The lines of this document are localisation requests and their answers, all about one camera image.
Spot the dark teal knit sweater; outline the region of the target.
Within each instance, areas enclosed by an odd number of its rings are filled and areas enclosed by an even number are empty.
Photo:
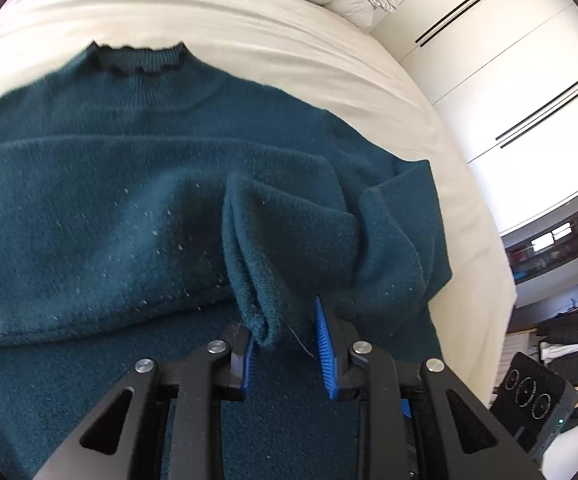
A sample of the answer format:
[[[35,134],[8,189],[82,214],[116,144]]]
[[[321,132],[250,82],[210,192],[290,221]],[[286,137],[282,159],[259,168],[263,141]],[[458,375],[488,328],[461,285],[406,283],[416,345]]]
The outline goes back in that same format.
[[[96,44],[0,98],[0,471],[29,479],[141,358],[245,325],[231,479],[351,479],[356,410],[315,354],[319,295],[394,358],[441,352],[430,165],[184,46]]]

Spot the dark shelf unit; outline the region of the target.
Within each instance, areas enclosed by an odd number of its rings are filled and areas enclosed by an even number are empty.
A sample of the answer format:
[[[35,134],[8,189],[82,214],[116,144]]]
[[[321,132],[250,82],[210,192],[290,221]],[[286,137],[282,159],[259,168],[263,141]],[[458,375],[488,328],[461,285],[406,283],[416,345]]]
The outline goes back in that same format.
[[[512,332],[578,308],[578,211],[506,248],[516,283]]]

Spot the beige bed sheet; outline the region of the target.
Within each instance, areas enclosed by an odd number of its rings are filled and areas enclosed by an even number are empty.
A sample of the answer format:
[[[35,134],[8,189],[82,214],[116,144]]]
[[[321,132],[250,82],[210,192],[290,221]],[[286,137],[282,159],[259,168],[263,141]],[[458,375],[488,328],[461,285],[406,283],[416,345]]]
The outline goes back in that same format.
[[[330,110],[402,159],[430,162],[453,271],[432,321],[448,365],[488,400],[517,296],[502,240],[456,141],[377,40],[303,0],[8,0],[0,96],[93,43],[185,44],[205,63]]]

